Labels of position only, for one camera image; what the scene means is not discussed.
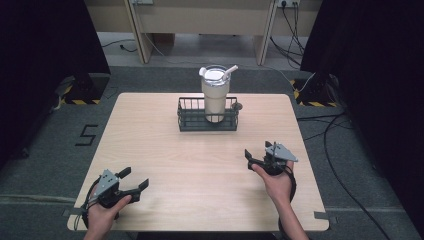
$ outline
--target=tumbler lid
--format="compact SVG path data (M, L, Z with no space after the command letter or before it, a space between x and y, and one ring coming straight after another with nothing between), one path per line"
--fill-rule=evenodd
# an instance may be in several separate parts
M227 69L223 66L208 66L202 67L199 71L199 75L205 81L206 84L214 86L222 86L230 81L231 76L228 75L226 79L223 78Z

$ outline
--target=wrist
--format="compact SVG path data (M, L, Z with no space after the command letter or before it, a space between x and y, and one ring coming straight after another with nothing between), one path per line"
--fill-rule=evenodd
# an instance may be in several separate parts
M84 240L103 240L103 239L105 239L105 236L103 234L99 234L98 232L90 231L90 230L87 230L84 236Z
M277 208L291 208L291 203L289 199L286 198L271 198Z

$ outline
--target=black panel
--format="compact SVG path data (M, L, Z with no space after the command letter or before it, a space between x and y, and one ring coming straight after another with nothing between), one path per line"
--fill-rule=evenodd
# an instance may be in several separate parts
M68 76L110 73L84 1L1 1L0 166L29 144Z
M424 236L422 9L422 1L399 7L395 1L343 6L324 0L301 69L329 70L339 78L348 111L376 165Z

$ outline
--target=wooden table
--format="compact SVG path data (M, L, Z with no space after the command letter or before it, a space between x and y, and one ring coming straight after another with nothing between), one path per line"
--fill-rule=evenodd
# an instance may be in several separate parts
M229 94L243 104L237 131L180 132L179 97L186 93L123 93L106 126L75 207L93 181L109 169L131 167L120 189L150 186L140 202L120 213L114 230L278 231L278 214L262 179L247 169L244 149L265 155L264 142L284 144L299 159L294 171L293 208L307 231L324 231L327 220L316 180L289 97L282 94ZM68 228L74 228L71 215ZM79 230L84 230L80 221Z

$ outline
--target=black wire basket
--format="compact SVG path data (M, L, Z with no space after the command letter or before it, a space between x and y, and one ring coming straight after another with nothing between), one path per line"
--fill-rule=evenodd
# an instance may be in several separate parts
M180 97L178 101L178 125L181 132L188 131L236 131L238 113L242 105L236 97L227 97L225 112L206 114L204 98Z

